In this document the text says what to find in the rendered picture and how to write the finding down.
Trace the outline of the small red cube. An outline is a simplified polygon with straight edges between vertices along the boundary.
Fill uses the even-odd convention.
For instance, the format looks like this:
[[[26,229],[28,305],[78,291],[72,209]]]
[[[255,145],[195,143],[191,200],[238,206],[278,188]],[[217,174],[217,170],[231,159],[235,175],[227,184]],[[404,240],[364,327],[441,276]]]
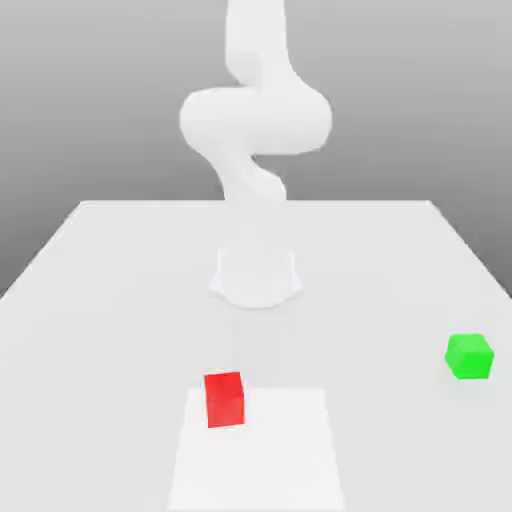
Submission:
[[[242,425],[245,398],[239,372],[204,376],[207,425],[209,428]]]

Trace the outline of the small green cube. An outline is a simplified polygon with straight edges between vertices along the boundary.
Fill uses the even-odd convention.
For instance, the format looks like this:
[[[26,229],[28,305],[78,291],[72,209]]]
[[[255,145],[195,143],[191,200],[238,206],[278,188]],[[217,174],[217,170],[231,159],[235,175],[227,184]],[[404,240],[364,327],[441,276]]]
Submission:
[[[449,337],[445,361],[459,380],[488,379],[494,350],[483,334],[456,333]]]

